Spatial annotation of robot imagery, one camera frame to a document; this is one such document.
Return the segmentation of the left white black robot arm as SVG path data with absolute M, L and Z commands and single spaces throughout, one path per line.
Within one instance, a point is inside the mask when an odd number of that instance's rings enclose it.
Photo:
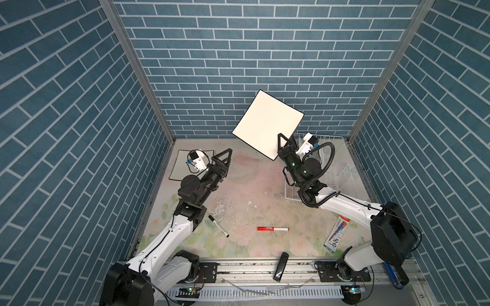
M 126 263 L 117 262 L 108 270 L 102 286 L 100 305 L 154 305 L 181 281 L 194 283 L 200 272 L 199 256 L 176 251 L 204 220 L 205 201 L 227 177 L 233 150 L 228 148 L 202 162 L 200 150 L 189 153 L 187 164 L 196 174 L 187 175 L 177 191 L 179 202 L 170 223 L 139 254 Z

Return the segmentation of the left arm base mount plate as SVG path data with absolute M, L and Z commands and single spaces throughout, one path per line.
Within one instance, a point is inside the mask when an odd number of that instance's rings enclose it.
M 177 284 L 215 283 L 217 272 L 217 262 L 200 262 L 199 265 L 193 263 L 188 275 L 179 280 Z

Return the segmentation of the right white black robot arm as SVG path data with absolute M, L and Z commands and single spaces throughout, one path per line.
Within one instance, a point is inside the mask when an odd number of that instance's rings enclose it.
M 319 144 L 316 136 L 307 134 L 301 145 L 293 136 L 278 134 L 278 156 L 285 163 L 283 175 L 289 186 L 297 188 L 300 201 L 309 208 L 334 212 L 362 226 L 368 240 L 347 248 L 337 259 L 334 271 L 342 281 L 352 281 L 369 266 L 387 263 L 394 266 L 403 285 L 408 277 L 402 269 L 405 258 L 422 240 L 421 230 L 408 221 L 396 203 L 362 201 L 341 193 L 320 179 L 333 164 L 335 146 Z

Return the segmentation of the white square plate black rim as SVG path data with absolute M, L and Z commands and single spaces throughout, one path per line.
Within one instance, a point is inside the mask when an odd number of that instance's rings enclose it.
M 193 150 L 179 150 L 177 154 L 176 162 L 172 167 L 172 171 L 169 179 L 171 181 L 182 181 L 188 175 L 199 176 L 207 171 L 207 166 L 211 162 L 210 155 L 214 152 L 213 150 L 203 151 L 205 153 L 205 163 L 207 164 L 205 170 L 197 170 L 191 164 L 188 164 L 188 154 Z

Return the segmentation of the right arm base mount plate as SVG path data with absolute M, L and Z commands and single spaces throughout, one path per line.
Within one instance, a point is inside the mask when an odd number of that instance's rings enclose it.
M 346 264 L 337 261 L 315 261 L 313 266 L 322 283 L 354 281 L 367 283 L 371 281 L 371 274 L 367 268 L 356 272 Z

